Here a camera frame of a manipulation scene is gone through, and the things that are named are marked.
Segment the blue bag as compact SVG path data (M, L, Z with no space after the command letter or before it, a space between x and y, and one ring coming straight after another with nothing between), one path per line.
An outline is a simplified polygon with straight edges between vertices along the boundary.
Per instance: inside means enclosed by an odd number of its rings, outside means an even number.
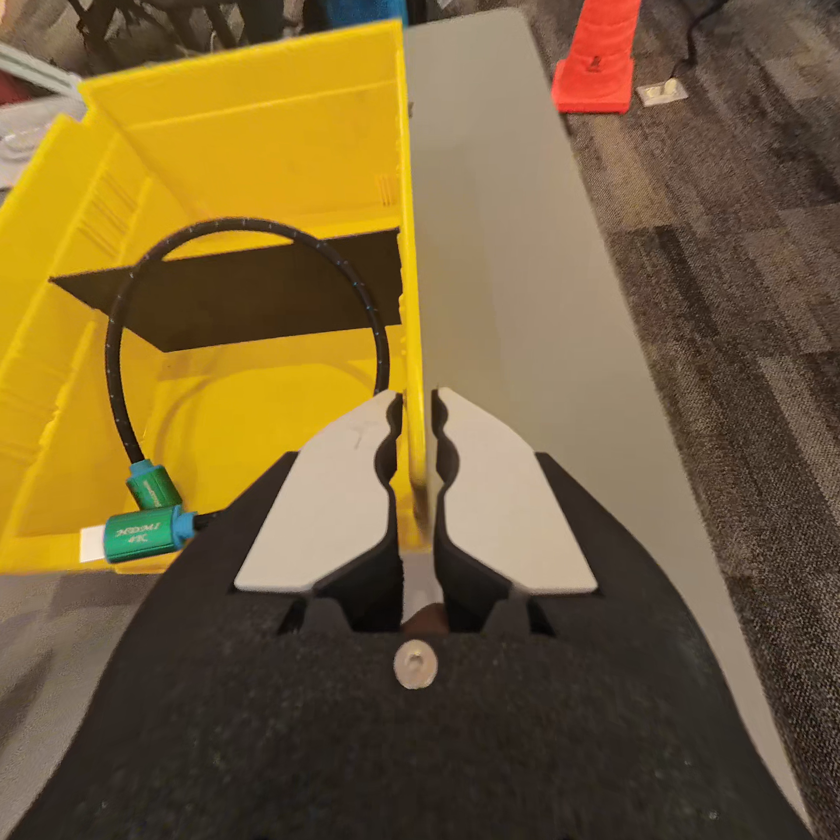
M406 1L326 1L326 14L331 27L365 25L397 19L408 26Z

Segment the black braided cable green plugs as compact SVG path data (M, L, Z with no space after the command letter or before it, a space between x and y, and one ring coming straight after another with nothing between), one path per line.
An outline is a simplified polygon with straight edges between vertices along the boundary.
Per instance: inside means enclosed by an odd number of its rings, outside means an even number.
M161 557L181 550L217 516L219 511L198 514L183 507L183 498L167 469L146 458L134 431L126 403L122 376L123 330L135 286L153 265L199 238L222 233L258 233L303 245L330 263L350 284L364 310L375 349L374 396L390 383L391 352L385 324L375 299L351 263L326 239L287 224L258 217L219 217L182 227L152 246L130 269L116 293L104 340L104 374L108 402L122 448L129 459L126 486L137 510L110 517L101 528L99 556L109 564Z

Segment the yellow plastic bin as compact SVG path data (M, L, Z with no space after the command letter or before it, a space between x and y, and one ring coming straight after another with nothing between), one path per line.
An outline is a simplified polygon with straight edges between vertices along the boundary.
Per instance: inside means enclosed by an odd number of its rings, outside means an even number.
M410 103L403 28L368 24L80 85L2 206L2 575L105 571L81 534L135 510L109 407L109 317L50 281L131 269L174 231L258 217L326 240L397 230L400 321L389 386L405 399L392 480L400 546L427 543ZM294 245L194 240L167 260ZM224 508L374 390L368 329L163 352L126 329L128 408L186 510Z

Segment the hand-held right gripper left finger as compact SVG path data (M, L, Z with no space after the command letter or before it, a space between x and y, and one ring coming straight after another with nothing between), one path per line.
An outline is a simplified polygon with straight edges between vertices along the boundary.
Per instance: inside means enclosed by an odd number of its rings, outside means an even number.
M403 395L385 390L314 435L287 477L240 567L239 592L332 599L352 628L400 622L396 443Z

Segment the orange traffic cone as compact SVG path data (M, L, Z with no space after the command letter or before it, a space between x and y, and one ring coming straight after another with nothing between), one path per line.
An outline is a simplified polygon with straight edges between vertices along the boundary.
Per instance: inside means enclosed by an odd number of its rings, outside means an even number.
M561 114L625 114L633 94L632 57L640 1L584 1L569 55L554 71Z

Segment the white panel base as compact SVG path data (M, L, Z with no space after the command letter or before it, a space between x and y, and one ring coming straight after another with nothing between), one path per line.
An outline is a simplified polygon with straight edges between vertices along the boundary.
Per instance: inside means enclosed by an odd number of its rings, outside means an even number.
M76 98L46 97L1 107L1 190L10 190L60 114L84 118L85 103Z

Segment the black bin divider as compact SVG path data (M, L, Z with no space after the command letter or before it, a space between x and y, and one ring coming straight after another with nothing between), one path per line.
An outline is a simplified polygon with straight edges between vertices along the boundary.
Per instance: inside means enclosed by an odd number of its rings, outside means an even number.
M403 291L397 230L328 240L371 293L385 326ZM130 268L50 279L106 318ZM343 275L304 245L167 260L133 291L126 329L163 352L368 329Z

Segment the grey desk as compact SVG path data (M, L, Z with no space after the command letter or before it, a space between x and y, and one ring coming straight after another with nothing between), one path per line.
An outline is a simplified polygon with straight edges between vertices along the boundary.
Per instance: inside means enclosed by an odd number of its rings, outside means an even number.
M641 353L592 285L612 266L576 165L570 186L520 185L453 129L420 154L431 102L409 118L427 543L401 548L397 521L399 624L236 590L287 451L173 557L10 838L811 838L690 609L589 492L612 477L599 458L635 490L656 463L626 399L644 358L585 376L596 327ZM528 632L508 613L450 626L440 387L535 450L595 575L592 595L536 599Z

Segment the white floor outlet plate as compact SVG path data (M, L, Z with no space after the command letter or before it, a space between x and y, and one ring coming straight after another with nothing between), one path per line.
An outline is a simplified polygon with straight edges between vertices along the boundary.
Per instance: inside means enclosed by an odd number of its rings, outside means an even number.
M686 87L676 77L654 85L639 86L636 88L636 93L645 108L664 106L688 98Z

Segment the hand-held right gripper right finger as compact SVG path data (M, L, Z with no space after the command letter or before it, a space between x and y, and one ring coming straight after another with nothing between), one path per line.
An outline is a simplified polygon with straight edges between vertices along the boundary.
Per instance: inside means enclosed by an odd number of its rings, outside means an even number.
M592 595L597 581L535 450L449 387L432 397L434 569L455 633L512 614L528 632L541 597Z

